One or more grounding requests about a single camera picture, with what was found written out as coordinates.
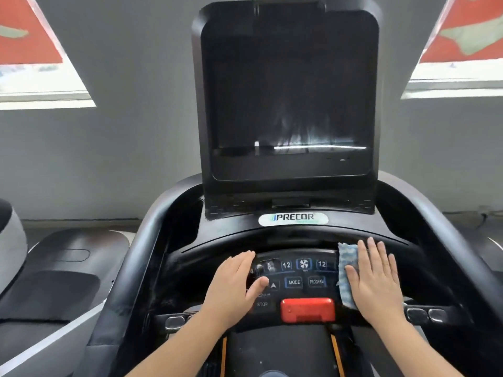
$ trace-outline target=cloth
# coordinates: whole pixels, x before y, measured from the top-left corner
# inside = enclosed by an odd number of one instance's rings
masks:
[[[353,310],[358,310],[353,294],[351,293],[351,286],[349,285],[348,275],[344,267],[351,265],[358,270],[358,245],[348,245],[347,243],[339,243],[339,292],[341,293],[341,300],[344,306]]]

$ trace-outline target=red banner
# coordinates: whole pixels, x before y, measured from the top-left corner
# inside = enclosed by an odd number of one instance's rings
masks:
[[[503,0],[455,0],[421,62],[503,58]]]
[[[62,63],[27,0],[0,0],[0,65]]]

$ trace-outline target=red emergency stop clip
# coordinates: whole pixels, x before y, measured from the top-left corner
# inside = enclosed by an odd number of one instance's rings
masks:
[[[284,323],[326,323],[336,320],[336,305],[330,298],[298,298],[281,301]]]

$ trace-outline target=gray wall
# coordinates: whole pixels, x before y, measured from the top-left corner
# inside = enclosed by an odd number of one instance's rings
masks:
[[[190,33],[211,1],[38,0],[98,108],[0,112],[0,196],[21,218],[141,217],[199,171]],[[380,168],[444,210],[503,208],[500,100],[399,100],[444,0],[377,2]]]

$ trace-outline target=person's left hand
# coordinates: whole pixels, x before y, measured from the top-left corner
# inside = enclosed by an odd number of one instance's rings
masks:
[[[262,276],[247,291],[247,278],[254,258],[255,252],[247,251],[224,260],[206,292],[201,314],[206,315],[211,323],[217,323],[222,332],[246,315],[269,284],[269,280]]]

